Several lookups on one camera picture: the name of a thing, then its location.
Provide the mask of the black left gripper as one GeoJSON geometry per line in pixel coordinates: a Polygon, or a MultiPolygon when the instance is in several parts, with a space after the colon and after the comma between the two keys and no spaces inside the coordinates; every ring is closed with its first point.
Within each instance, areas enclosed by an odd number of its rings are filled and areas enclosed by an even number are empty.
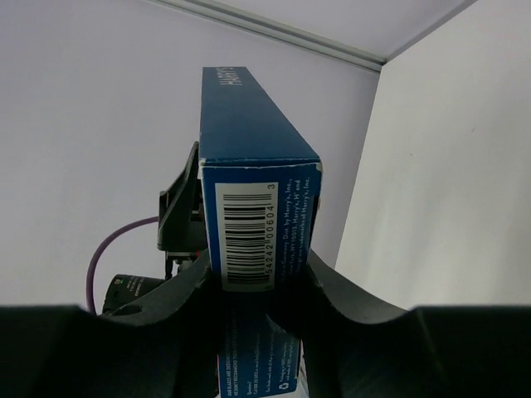
{"type": "Polygon", "coordinates": [[[153,291],[188,268],[207,249],[198,152],[199,143],[194,143],[184,169],[169,188],[159,194],[157,216],[129,223],[104,239],[103,247],[107,248],[125,232],[156,223],[157,247],[164,253],[164,276],[158,279],[117,274],[107,288],[103,314],[111,314],[153,291]]]}

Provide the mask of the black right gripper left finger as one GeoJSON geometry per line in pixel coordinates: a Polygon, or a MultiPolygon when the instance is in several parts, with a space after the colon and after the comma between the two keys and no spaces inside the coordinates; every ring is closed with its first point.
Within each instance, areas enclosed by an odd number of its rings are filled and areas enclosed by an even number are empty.
{"type": "Polygon", "coordinates": [[[217,325],[207,254],[110,315],[77,306],[4,306],[1,394],[212,397],[217,325]]]}

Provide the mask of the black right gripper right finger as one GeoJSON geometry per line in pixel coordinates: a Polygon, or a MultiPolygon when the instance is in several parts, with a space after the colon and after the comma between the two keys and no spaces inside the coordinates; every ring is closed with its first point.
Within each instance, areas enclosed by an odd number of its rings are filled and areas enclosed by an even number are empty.
{"type": "Polygon", "coordinates": [[[370,294],[316,254],[271,317],[303,343],[312,397],[527,397],[527,305],[420,305],[370,294]]]}

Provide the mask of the blue Harry's razor box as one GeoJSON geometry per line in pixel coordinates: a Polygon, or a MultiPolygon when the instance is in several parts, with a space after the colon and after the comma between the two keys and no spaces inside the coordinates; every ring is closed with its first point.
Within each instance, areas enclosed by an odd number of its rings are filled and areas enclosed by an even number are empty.
{"type": "Polygon", "coordinates": [[[223,397],[298,384],[300,340],[272,317],[304,268],[318,209],[319,155],[245,67],[202,71],[199,171],[212,272],[221,290],[223,397]]]}

